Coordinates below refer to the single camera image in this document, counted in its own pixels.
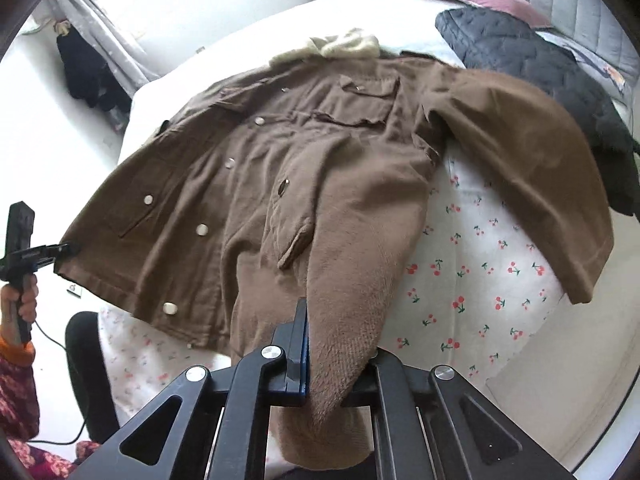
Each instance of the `gray curtain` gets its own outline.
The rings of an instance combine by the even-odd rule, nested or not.
[[[100,0],[46,0],[53,17],[69,20],[107,61],[122,88],[133,97],[136,90],[159,75],[145,51],[129,33],[115,25]]]

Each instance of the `brown jacket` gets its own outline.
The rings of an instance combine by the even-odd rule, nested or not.
[[[448,133],[570,299],[589,301],[612,230],[574,120],[525,82],[422,57],[310,60],[213,86],[113,171],[65,234],[81,253],[56,271],[235,360],[306,296],[310,399],[272,428],[291,462],[352,465],[368,448],[337,408],[376,346]]]

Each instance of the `silver screw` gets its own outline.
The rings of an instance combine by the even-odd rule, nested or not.
[[[192,366],[187,370],[187,380],[192,383],[197,383],[203,380],[207,375],[207,369],[202,366]]]
[[[262,349],[261,354],[265,359],[275,359],[276,357],[280,357],[280,354],[282,354],[282,350],[279,346],[270,345],[265,346]]]
[[[450,381],[456,376],[455,370],[447,365],[438,366],[435,370],[435,374],[441,381]]]

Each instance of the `black cable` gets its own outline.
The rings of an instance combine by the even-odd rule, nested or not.
[[[52,343],[55,343],[56,345],[58,345],[60,348],[62,348],[65,351],[66,358],[68,359],[69,364],[74,369],[74,372],[76,373],[76,375],[78,375],[78,377],[80,377],[81,378],[80,380],[82,381],[82,377],[78,373],[78,369],[76,368],[76,365],[74,364],[73,359],[71,357],[69,357],[69,353],[66,351],[65,346],[62,343],[57,342],[55,339],[53,339],[49,335],[47,335],[47,333],[44,332],[44,330],[38,324],[37,321],[34,321],[34,324],[38,327],[38,330],[40,330],[42,332],[42,335],[44,337],[46,337],[49,341],[51,341]],[[89,395],[87,395],[86,412],[89,413]],[[81,437],[82,432],[84,431],[85,427],[86,427],[86,416],[82,420],[82,426],[80,427],[80,431],[78,431],[78,435],[76,435],[75,439],[73,439],[73,440],[71,440],[69,442],[52,442],[50,440],[28,440],[27,442],[28,442],[28,444],[51,444],[52,446],[71,446],[71,444],[75,444],[78,440],[80,440],[80,437]]]

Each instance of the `person's arm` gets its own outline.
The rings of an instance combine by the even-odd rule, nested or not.
[[[20,342],[17,317],[35,320],[38,287],[31,277],[31,290],[23,294],[19,311],[19,293],[5,285],[0,290],[0,427],[7,437],[29,440],[40,429],[40,407],[33,380],[35,350],[32,343]]]

